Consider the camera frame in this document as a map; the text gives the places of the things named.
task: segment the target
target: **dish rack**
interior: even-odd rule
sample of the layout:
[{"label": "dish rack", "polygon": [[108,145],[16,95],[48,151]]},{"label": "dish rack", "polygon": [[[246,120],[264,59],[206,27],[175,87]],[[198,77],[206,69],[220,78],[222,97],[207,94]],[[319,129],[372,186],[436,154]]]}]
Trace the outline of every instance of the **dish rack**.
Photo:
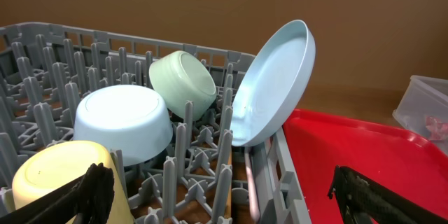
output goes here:
[{"label": "dish rack", "polygon": [[[15,209],[11,181],[18,167],[37,151],[73,139],[76,107],[83,97],[109,85],[151,88],[146,74],[151,63],[168,51],[184,50],[209,70],[218,91],[216,103],[193,122],[194,104],[187,102],[185,120],[171,117],[171,144],[152,160],[123,167],[120,150],[111,156],[129,193],[135,223],[165,218],[187,223],[176,214],[194,201],[209,223],[238,223],[225,213],[229,190],[234,205],[248,205],[249,194],[247,181],[232,179],[227,161],[244,166],[244,149],[231,147],[231,103],[254,55],[42,22],[0,27],[0,37],[0,216]],[[122,45],[129,52],[119,53]],[[83,57],[74,57],[75,51]],[[183,139],[186,146],[176,145]],[[176,167],[174,157],[185,167]],[[251,163],[258,222],[311,223],[282,129],[252,147]],[[132,185],[133,193],[127,190]],[[172,195],[179,187],[186,194],[178,202]]]}]

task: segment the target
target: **pale green bowl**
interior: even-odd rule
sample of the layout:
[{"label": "pale green bowl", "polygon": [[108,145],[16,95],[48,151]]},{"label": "pale green bowl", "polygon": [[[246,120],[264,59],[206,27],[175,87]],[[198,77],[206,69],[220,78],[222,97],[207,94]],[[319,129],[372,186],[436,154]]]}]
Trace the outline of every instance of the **pale green bowl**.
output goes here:
[{"label": "pale green bowl", "polygon": [[185,117],[185,104],[193,101],[193,120],[199,120],[216,98],[209,71],[188,52],[176,51],[151,64],[149,78],[169,110]]}]

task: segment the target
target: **plate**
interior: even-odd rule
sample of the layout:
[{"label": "plate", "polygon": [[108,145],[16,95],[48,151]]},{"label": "plate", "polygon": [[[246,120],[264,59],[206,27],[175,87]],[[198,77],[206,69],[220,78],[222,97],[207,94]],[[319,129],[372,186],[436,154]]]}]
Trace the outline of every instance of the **plate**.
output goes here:
[{"label": "plate", "polygon": [[316,45],[301,20],[285,24],[262,47],[233,101],[233,146],[272,136],[293,112],[308,84]]}]

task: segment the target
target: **clear plastic container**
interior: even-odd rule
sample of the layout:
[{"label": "clear plastic container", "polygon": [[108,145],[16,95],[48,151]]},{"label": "clear plastic container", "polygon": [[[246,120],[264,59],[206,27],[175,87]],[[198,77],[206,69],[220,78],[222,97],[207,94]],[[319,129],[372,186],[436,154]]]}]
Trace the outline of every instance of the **clear plastic container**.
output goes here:
[{"label": "clear plastic container", "polygon": [[[411,76],[411,83],[393,117],[406,129],[431,140],[431,132],[426,128],[428,116],[448,123],[448,80]],[[448,143],[434,141],[448,154]]]}]

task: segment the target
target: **red plastic tray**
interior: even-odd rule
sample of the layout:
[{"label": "red plastic tray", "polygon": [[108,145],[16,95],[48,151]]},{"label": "red plastic tray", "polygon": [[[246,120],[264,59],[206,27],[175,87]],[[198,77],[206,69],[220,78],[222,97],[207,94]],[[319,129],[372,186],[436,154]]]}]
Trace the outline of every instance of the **red plastic tray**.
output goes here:
[{"label": "red plastic tray", "polygon": [[342,223],[327,193],[335,166],[348,166],[448,218],[448,157],[405,129],[295,110],[283,125],[313,224]]}]

